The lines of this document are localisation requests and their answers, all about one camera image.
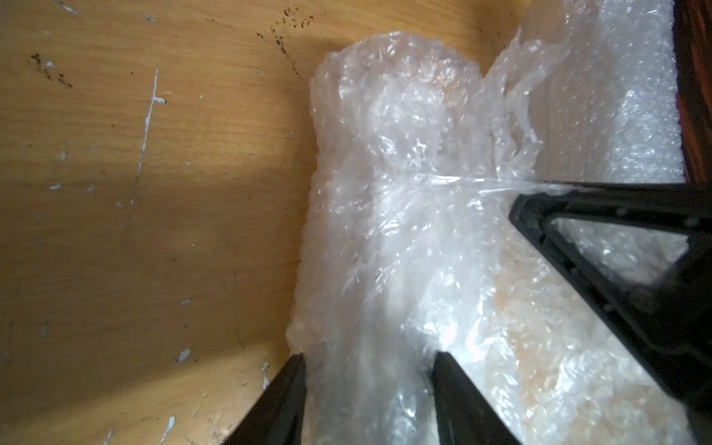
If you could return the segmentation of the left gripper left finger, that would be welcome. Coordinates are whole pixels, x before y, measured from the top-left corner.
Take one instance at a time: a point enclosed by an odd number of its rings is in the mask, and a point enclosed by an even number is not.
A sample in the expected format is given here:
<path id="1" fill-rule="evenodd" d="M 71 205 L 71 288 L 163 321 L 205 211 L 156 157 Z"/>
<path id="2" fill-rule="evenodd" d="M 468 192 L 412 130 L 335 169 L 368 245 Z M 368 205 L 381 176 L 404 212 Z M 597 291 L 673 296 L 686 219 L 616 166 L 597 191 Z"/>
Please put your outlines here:
<path id="1" fill-rule="evenodd" d="M 292 355 L 237 428 L 228 445 L 300 445 L 307 396 L 306 363 Z"/>

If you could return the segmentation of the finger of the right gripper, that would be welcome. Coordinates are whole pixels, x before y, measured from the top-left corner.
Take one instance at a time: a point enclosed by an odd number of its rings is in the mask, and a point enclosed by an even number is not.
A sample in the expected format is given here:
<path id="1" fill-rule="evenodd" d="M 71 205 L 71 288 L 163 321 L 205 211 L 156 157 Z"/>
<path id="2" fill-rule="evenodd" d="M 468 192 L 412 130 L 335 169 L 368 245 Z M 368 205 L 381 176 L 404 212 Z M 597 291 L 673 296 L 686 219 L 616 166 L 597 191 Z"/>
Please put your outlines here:
<path id="1" fill-rule="evenodd" d="M 509 219 L 710 443 L 710 186 L 550 184 Z"/>

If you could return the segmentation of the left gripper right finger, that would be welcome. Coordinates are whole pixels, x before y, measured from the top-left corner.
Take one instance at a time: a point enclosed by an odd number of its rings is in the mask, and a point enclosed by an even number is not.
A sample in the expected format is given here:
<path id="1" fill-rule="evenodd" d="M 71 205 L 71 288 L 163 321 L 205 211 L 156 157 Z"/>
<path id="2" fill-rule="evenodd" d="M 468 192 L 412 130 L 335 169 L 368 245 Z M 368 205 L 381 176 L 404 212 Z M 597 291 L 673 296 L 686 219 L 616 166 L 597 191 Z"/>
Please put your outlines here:
<path id="1" fill-rule="evenodd" d="M 430 378 L 440 444 L 520 444 L 452 354 L 436 354 Z"/>

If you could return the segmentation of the bubble wrap sheet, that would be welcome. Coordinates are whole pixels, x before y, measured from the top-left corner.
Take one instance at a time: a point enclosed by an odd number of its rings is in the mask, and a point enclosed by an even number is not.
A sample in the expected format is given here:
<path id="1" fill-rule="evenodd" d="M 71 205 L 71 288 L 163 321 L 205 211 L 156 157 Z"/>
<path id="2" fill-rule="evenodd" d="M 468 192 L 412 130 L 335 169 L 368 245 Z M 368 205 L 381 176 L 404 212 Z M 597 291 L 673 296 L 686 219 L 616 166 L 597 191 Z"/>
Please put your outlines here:
<path id="1" fill-rule="evenodd" d="M 488 72 L 437 40 L 369 37 L 311 80 L 317 168 L 287 330 L 309 444 L 434 444 L 449 352 L 526 444 L 689 444 L 684 410 L 508 220 L 547 153 L 532 95 L 568 42 Z"/>
<path id="2" fill-rule="evenodd" d="M 669 1 L 530 4 L 522 38 L 567 48 L 530 100 L 539 179 L 684 182 L 672 25 Z"/>

